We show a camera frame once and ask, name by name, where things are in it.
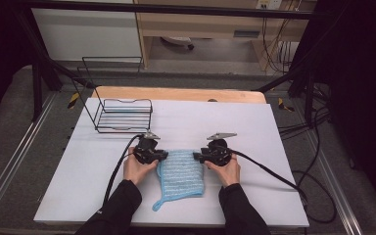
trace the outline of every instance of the table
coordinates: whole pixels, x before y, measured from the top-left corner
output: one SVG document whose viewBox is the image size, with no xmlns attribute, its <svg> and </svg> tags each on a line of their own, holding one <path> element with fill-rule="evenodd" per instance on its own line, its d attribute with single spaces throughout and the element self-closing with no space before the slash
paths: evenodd
<svg viewBox="0 0 376 235">
<path fill-rule="evenodd" d="M 227 139 L 230 148 L 294 182 L 272 111 L 261 93 L 136 87 L 102 87 L 98 93 L 111 98 L 115 93 L 116 98 L 122 99 L 132 94 L 133 99 L 151 98 L 154 106 L 151 128 L 162 138 L 160 149 L 200 149 L 208 144 L 206 138 L 217 131 L 236 132 L 238 136 Z M 231 96 L 231 101 L 237 102 L 232 103 L 227 94 L 241 95 Z M 176 100 L 160 100 L 166 96 Z M 224 102 L 198 101 L 220 98 Z M 243 102 L 248 99 L 254 102 Z M 98 104 L 97 98 L 86 102 L 91 112 Z M 97 133 L 83 111 L 34 220 L 47 224 L 86 221 L 102 206 L 110 175 L 128 140 L 117 134 Z M 244 190 L 269 226 L 308 226 L 297 192 L 247 160 L 238 161 L 242 166 Z M 114 188 L 121 179 L 122 169 Z M 138 186 L 143 202 L 132 218 L 132 225 L 223 226 L 225 220 L 217 198 L 221 184 L 214 172 L 206 168 L 204 181 L 206 188 L 202 197 L 167 202 L 159 211 L 153 211 L 152 205 L 161 197 L 161 189 L 156 174 L 151 172 Z"/>
</svg>

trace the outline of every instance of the white table surface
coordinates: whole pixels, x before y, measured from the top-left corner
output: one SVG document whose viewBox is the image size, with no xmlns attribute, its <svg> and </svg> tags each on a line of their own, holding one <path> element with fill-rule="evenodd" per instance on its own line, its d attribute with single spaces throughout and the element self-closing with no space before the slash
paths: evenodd
<svg viewBox="0 0 376 235">
<path fill-rule="evenodd" d="M 235 132 L 228 147 L 240 151 L 295 182 L 276 127 L 266 104 L 153 100 L 151 130 L 161 137 L 157 149 L 200 149 L 217 132 Z M 98 99 L 86 102 L 95 112 Z M 83 110 L 66 151 L 42 199 L 34 220 L 47 224 L 82 223 L 102 206 L 111 174 L 129 138 L 100 134 Z M 251 204 L 269 226 L 307 227 L 299 194 L 257 165 L 240 158 L 241 184 Z M 112 189 L 122 180 L 122 167 Z M 152 171 L 138 186 L 143 201 L 132 218 L 137 226 L 222 226 L 218 202 L 220 182 L 204 166 L 202 197 L 166 202 L 159 211 L 152 205 L 161 187 Z"/>
</svg>

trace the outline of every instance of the metal bar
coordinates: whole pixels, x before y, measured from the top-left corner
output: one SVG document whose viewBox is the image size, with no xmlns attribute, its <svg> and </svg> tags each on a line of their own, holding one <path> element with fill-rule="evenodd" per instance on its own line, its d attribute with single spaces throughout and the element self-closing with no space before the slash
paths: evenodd
<svg viewBox="0 0 376 235">
<path fill-rule="evenodd" d="M 305 121 L 307 125 L 312 128 L 312 106 L 313 106 L 313 83 L 314 83 L 314 70 L 310 70 L 304 77 L 307 76 L 306 81 L 306 94 L 305 94 Z"/>
<path fill-rule="evenodd" d="M 54 92 L 51 96 L 49 96 L 46 99 L 41 116 L 38 118 L 36 122 L 33 122 L 29 126 L 29 129 L 26 132 L 25 136 L 23 137 L 20 145 L 18 146 L 17 150 L 14 152 L 13 156 L 9 160 L 5 169 L 2 171 L 2 174 L 0 176 L 0 201 L 2 197 L 4 196 L 7 188 L 9 187 L 14 175 L 17 173 L 18 168 L 23 162 L 23 159 L 29 147 L 31 146 L 36 134 L 41 128 L 43 121 L 46 119 L 49 111 L 51 110 L 53 101 L 56 96 L 57 96 L 57 92 Z"/>
<path fill-rule="evenodd" d="M 45 1 L 19 0 L 20 4 L 29 8 L 59 9 L 100 12 L 131 12 L 131 13 L 162 13 L 186 14 L 251 18 L 274 18 L 295 20 L 329 20 L 332 15 L 305 11 L 272 11 L 259 9 L 232 9 L 198 6 L 172 6 L 153 4 L 126 4 L 126 3 L 99 3 L 99 2 L 72 2 L 72 1 Z"/>
<path fill-rule="evenodd" d="M 258 91 L 258 92 L 261 92 L 261 93 L 266 93 L 267 91 L 269 91 L 272 88 L 282 84 L 283 82 L 285 82 L 287 80 L 295 79 L 301 73 L 302 73 L 301 69 L 291 70 L 288 73 L 282 75 L 281 77 L 274 79 L 273 81 L 265 84 L 264 86 L 257 88 L 257 89 L 252 89 L 251 91 Z"/>
<path fill-rule="evenodd" d="M 40 74 L 46 81 L 48 88 L 50 90 L 61 89 L 63 83 L 60 81 L 53 68 L 48 64 L 45 57 L 46 51 L 26 17 L 25 11 L 13 4 L 4 4 L 3 7 L 9 8 L 8 13 L 13 15 L 9 19 L 13 19 L 13 21 L 18 23 L 18 25 L 15 24 L 15 26 L 19 27 L 21 30 L 15 30 L 17 32 L 15 35 L 18 37 L 18 40 L 23 43 L 23 48 L 30 56 L 30 59 L 33 60 L 35 64 L 39 65 Z"/>
<path fill-rule="evenodd" d="M 305 122 L 304 117 L 304 110 L 302 108 L 302 104 L 298 103 L 296 99 L 292 99 L 294 103 L 294 107 L 298 112 L 298 115 L 301 121 Z M 310 141 L 311 147 L 313 150 L 316 148 L 316 135 L 314 130 L 309 130 L 306 132 L 306 135 Z M 322 151 L 322 148 L 319 151 L 318 156 L 318 166 L 322 172 L 322 175 L 325 179 L 325 183 L 331 193 L 332 197 L 337 206 L 338 214 L 340 215 L 341 220 L 343 221 L 344 227 L 347 230 L 347 233 L 350 235 L 361 235 L 362 230 L 356 220 L 355 215 L 353 214 L 353 210 L 351 209 L 350 203 L 345 196 L 341 185 L 335 176 L 334 171 L 332 170 L 331 166 L 329 165 L 325 154 Z"/>
</svg>

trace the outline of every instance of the hand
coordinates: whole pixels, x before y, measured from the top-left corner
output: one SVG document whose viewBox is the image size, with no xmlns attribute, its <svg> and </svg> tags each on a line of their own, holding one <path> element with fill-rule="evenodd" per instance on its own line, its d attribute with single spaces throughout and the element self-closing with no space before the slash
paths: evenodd
<svg viewBox="0 0 376 235">
<path fill-rule="evenodd" d="M 237 155 L 231 154 L 231 161 L 225 166 L 218 166 L 209 161 L 205 161 L 204 164 L 216 172 L 224 188 L 231 184 L 240 183 L 241 167 L 237 163 Z"/>
<path fill-rule="evenodd" d="M 128 149 L 129 156 L 124 161 L 123 179 L 131 180 L 135 185 L 140 183 L 146 174 L 158 165 L 158 160 L 151 164 L 141 164 L 133 155 L 134 147 Z"/>
</svg>

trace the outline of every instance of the person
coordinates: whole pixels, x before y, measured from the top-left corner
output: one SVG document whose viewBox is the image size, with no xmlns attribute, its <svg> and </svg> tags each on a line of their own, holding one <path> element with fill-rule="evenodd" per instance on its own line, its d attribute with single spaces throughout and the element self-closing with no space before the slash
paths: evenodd
<svg viewBox="0 0 376 235">
<path fill-rule="evenodd" d="M 115 192 L 99 210 L 97 210 L 77 231 L 76 235 L 126 234 L 130 221 L 142 202 L 137 185 L 146 174 L 157 167 L 158 160 L 151 164 L 140 164 L 128 149 L 129 156 L 124 162 L 123 180 Z M 208 169 L 218 175 L 222 187 L 218 198 L 225 217 L 225 234 L 270 234 L 266 223 L 261 218 L 240 185 L 240 165 L 237 156 L 225 166 L 217 166 L 205 161 Z"/>
</svg>

